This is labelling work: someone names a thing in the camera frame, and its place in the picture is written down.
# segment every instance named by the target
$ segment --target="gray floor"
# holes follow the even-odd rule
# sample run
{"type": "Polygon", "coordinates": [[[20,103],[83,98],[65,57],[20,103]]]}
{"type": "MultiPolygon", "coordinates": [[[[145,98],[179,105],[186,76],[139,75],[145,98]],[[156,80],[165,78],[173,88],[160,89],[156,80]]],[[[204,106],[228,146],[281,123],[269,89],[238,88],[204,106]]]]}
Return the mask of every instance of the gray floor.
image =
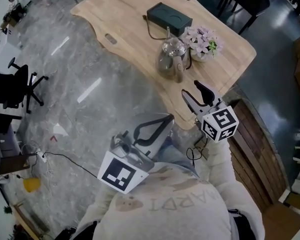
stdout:
{"type": "MultiPolygon", "coordinates": [[[[219,0],[198,1],[217,14],[219,0]]],[[[18,131],[24,143],[66,154],[97,173],[110,137],[125,128],[128,118],[141,112],[164,112],[165,107],[134,66],[102,48],[87,22],[70,14],[74,0],[51,3],[46,6],[34,1],[17,27],[24,44],[17,64],[28,64],[31,72],[50,77],[36,89],[45,105],[40,107],[32,101],[32,114],[25,115],[23,109],[12,113],[24,116],[18,131]],[[67,37],[69,40],[54,52],[67,37]],[[101,82],[96,89],[78,103],[78,97],[98,79],[101,82]],[[65,136],[54,133],[56,124],[65,129],[65,136]]],[[[225,11],[221,20],[238,32],[248,19],[241,10],[235,14],[225,11]]],[[[292,182],[298,174],[292,162],[293,133],[300,126],[292,43],[300,36],[300,19],[285,0],[275,0],[242,36],[253,45],[257,56],[237,84],[268,127],[292,182]]],[[[199,135],[195,128],[185,132],[176,126],[172,138],[185,151],[199,135]]],[[[77,225],[100,187],[95,178],[59,156],[49,155],[48,164],[38,160],[33,174],[41,179],[38,191],[26,193],[22,181],[14,176],[5,190],[12,202],[26,198],[52,236],[65,226],[77,225]]],[[[31,172],[20,175],[28,177],[31,172]]]]}

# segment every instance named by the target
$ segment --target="flower pot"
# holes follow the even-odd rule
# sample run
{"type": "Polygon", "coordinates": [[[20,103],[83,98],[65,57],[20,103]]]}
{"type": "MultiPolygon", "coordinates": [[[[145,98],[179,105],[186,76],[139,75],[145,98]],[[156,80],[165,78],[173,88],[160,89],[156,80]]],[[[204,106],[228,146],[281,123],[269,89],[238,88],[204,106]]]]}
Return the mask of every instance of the flower pot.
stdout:
{"type": "Polygon", "coordinates": [[[191,54],[191,58],[197,62],[205,62],[207,60],[205,56],[200,58],[197,54],[191,54]]]}

